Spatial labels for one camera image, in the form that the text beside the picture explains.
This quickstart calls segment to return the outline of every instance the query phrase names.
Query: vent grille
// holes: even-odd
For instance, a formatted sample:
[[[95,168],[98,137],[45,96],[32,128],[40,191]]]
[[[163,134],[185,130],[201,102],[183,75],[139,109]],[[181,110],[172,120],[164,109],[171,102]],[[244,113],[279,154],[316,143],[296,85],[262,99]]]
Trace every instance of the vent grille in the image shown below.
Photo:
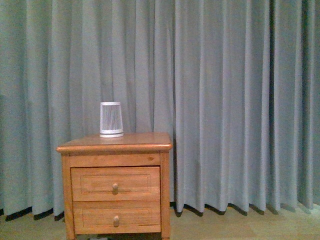
[[[120,102],[100,103],[100,137],[123,136],[123,123]]]

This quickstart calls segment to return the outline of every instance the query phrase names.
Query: white base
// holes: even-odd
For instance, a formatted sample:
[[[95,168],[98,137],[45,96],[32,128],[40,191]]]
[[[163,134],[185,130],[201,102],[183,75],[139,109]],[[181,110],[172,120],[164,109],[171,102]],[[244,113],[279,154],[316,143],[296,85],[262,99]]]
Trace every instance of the white base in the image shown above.
[[[100,133],[100,138],[117,138],[117,137],[122,137],[124,133],[115,133],[115,134],[101,134]]]
[[[103,237],[103,238],[89,238],[89,240],[113,240],[113,238],[110,238],[110,237]]]

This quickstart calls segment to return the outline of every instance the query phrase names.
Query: bottom drawer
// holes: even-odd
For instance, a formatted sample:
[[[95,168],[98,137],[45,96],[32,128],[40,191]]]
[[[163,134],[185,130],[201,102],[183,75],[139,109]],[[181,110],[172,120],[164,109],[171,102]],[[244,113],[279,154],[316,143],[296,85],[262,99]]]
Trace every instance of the bottom drawer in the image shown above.
[[[76,234],[161,232],[160,201],[74,202]]]

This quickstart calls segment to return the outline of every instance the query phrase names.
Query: wooden nightstand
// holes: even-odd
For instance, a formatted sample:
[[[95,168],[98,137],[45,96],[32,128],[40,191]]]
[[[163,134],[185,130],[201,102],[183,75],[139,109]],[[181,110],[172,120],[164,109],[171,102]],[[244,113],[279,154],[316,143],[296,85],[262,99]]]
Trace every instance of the wooden nightstand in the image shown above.
[[[58,146],[66,238],[161,232],[168,240],[171,148],[164,132],[97,134]]]

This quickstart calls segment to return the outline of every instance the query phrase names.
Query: nightstand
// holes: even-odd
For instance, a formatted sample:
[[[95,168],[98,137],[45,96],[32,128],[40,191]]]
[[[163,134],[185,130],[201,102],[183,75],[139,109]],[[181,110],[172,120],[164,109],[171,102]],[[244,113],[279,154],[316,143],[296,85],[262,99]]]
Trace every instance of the nightstand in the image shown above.
[[[67,240],[156,232],[168,240],[171,148],[165,132],[97,134],[58,146]]]

